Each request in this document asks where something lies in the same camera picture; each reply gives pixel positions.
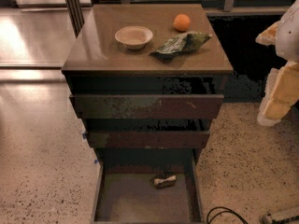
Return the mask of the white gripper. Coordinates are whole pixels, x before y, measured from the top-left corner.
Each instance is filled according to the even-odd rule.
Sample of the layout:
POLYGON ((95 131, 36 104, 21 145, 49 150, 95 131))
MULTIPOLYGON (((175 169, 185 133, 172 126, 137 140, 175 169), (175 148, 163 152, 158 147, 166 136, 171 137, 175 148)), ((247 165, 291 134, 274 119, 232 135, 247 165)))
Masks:
POLYGON ((280 69, 272 68, 266 80, 257 121, 262 126, 274 126, 299 100, 299 63, 296 63, 299 61, 299 0, 295 0, 279 22, 258 34, 255 42, 265 46, 276 44, 277 56, 292 61, 280 69))

